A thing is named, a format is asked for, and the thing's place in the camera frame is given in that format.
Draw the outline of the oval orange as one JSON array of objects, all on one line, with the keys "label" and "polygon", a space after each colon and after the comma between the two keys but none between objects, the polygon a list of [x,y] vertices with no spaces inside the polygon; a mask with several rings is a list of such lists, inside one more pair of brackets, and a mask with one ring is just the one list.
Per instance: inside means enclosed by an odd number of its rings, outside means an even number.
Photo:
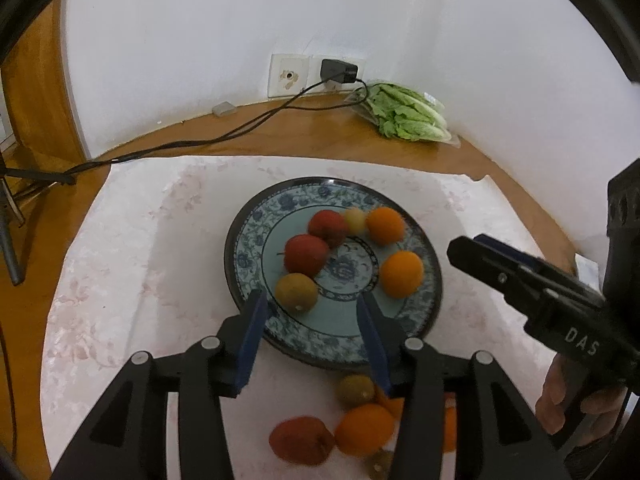
[{"label": "oval orange", "polygon": [[385,408],[398,422],[404,409],[404,399],[391,399],[379,386],[375,386],[374,402]]}]

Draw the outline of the small orange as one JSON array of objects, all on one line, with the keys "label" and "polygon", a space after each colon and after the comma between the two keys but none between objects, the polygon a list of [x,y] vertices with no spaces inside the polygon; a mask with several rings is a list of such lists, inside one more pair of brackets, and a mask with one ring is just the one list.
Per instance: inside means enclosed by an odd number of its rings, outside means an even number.
[{"label": "small orange", "polygon": [[421,286],[423,278],[423,262],[414,252],[394,252],[380,267],[380,284],[390,298],[411,296]]}]

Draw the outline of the yellow-green fruit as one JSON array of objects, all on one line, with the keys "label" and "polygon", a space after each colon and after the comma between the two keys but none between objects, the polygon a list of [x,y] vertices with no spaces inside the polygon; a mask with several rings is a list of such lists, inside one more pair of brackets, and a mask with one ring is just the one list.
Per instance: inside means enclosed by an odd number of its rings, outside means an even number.
[{"label": "yellow-green fruit", "polygon": [[304,313],[314,308],[318,301],[318,286],[305,274],[286,274],[274,288],[274,298],[290,313]]},{"label": "yellow-green fruit", "polygon": [[367,474],[370,480],[387,480],[390,475],[394,453],[387,450],[379,450],[366,460]]},{"label": "yellow-green fruit", "polygon": [[360,236],[367,231],[367,214],[363,210],[349,208],[344,211],[343,218],[350,236]]}]

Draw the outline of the large front orange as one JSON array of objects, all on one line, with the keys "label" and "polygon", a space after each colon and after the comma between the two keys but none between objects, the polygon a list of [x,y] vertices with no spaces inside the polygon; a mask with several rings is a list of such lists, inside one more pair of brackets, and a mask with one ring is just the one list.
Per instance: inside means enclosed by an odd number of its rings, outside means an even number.
[{"label": "large front orange", "polygon": [[405,238],[405,222],[401,214],[390,207],[378,207],[367,214],[366,226],[371,240],[378,246],[388,246]]}]

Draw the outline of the large orange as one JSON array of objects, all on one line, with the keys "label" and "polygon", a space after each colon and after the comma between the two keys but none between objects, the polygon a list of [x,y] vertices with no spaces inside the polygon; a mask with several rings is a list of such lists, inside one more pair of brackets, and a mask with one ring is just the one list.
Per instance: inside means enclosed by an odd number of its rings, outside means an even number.
[{"label": "large orange", "polygon": [[401,214],[390,207],[378,207],[367,214],[366,226],[371,240],[378,246],[388,246],[405,238],[405,222]]},{"label": "large orange", "polygon": [[342,453],[368,457],[386,445],[394,431],[395,419],[389,411],[378,404],[363,404],[344,414],[334,439]]}]

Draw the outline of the green-brown fruit pile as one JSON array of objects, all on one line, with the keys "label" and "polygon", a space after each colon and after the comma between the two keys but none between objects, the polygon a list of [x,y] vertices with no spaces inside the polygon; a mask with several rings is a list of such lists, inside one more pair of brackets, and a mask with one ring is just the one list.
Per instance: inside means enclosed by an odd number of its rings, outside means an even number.
[{"label": "green-brown fruit pile", "polygon": [[348,408],[370,403],[375,397],[375,386],[367,375],[343,377],[335,389],[338,402]]}]

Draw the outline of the red apple pile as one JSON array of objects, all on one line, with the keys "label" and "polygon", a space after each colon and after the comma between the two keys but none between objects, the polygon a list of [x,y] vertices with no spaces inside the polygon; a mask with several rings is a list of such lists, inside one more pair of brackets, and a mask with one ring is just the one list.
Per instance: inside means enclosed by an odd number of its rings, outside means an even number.
[{"label": "red apple pile", "polygon": [[332,432],[317,417],[300,416],[280,422],[269,436],[272,452],[291,464],[318,466],[335,446]]},{"label": "red apple pile", "polygon": [[349,226],[344,217],[334,210],[323,209],[318,211],[309,220],[307,232],[321,238],[330,249],[343,244],[349,234]]}]

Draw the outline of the red apple with stem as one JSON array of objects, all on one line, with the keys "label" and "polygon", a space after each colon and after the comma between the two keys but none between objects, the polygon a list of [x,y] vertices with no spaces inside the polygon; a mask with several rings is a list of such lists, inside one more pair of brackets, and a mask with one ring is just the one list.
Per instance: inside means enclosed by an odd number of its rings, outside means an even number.
[{"label": "red apple with stem", "polygon": [[291,237],[284,246],[283,265],[288,273],[314,278],[326,265],[330,248],[324,240],[310,234]]}]

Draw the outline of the white paper packet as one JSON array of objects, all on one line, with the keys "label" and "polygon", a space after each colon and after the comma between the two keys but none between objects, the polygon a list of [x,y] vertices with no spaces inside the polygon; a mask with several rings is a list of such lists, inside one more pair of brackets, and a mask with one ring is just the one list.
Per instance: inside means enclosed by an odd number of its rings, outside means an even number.
[{"label": "white paper packet", "polygon": [[595,261],[592,261],[581,254],[576,254],[574,259],[578,280],[597,292],[600,292],[599,265]]}]

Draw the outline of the bagged green lettuce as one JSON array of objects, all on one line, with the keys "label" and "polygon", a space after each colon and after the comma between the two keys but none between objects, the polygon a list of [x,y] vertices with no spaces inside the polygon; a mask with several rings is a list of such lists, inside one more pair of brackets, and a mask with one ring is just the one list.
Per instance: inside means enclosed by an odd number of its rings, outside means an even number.
[{"label": "bagged green lettuce", "polygon": [[426,92],[381,81],[354,90],[345,103],[386,139],[460,146],[458,136],[449,130],[445,107]]}]

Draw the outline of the blue patterned ceramic plate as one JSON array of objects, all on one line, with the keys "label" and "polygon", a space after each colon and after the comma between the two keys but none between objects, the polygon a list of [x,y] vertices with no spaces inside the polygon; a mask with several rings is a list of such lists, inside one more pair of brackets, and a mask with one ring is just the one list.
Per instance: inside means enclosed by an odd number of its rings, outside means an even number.
[{"label": "blue patterned ceramic plate", "polygon": [[[242,306],[255,288],[273,297],[285,276],[283,251],[293,236],[304,234],[312,216],[322,210],[341,214],[350,207],[370,211],[390,207],[405,222],[405,237],[380,247],[367,235],[349,236],[329,253],[314,281],[319,297],[305,314],[288,313],[271,300],[265,340],[297,361],[326,370],[363,370],[367,356],[359,333],[356,300],[372,292],[378,307],[410,337],[432,328],[442,302],[442,271],[431,241],[419,223],[390,198],[356,182],[302,177],[279,182],[252,197],[233,219],[224,245],[224,273],[231,296]],[[406,299],[385,295],[378,278],[383,262],[398,250],[417,254],[424,278]]]}]

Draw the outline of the black power adapter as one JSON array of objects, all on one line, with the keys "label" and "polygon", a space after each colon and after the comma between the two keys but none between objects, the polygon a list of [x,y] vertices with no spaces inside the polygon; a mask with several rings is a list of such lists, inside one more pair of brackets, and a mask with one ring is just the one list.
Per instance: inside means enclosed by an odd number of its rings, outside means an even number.
[{"label": "black power adapter", "polygon": [[358,66],[336,58],[324,58],[320,65],[320,80],[337,84],[353,84],[358,80]]}]

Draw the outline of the black tripod stand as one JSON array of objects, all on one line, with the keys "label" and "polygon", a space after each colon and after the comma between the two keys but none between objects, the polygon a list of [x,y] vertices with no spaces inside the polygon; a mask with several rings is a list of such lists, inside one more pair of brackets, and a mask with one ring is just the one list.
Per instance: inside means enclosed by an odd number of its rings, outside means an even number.
[{"label": "black tripod stand", "polygon": [[68,174],[62,174],[62,172],[10,168],[6,166],[4,158],[1,159],[1,251],[4,262],[6,263],[6,268],[9,272],[11,283],[14,286],[17,286],[24,282],[24,272],[18,262],[14,248],[10,232],[10,217],[13,217],[20,226],[25,223],[25,217],[15,201],[10,190],[9,183],[6,182],[7,177],[31,180],[36,183],[61,183],[68,185],[74,185],[76,183],[76,179]]}]

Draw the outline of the small grey block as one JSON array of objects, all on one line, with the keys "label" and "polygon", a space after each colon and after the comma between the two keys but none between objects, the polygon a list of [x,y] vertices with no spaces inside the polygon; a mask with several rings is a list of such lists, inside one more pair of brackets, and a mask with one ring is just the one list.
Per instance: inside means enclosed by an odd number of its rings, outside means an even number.
[{"label": "small grey block", "polygon": [[218,103],[212,108],[212,113],[216,117],[229,116],[236,113],[236,107],[228,101]]}]

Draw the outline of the white wall socket panel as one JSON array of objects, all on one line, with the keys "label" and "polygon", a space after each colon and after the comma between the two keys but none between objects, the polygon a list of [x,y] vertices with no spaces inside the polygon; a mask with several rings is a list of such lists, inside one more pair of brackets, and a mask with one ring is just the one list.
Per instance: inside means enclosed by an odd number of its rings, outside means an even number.
[{"label": "white wall socket panel", "polygon": [[[269,79],[267,86],[267,96],[269,99],[287,98],[294,96],[305,88],[318,84],[321,80],[321,63],[325,57],[322,55],[300,55],[300,54],[273,54],[271,55],[269,66]],[[345,61],[358,66],[357,77],[362,78],[366,68],[366,60],[363,58],[344,58],[344,56],[329,56],[336,60]],[[310,94],[327,94],[349,92],[357,88],[356,82],[353,84],[337,84],[327,82],[311,89]]]}]

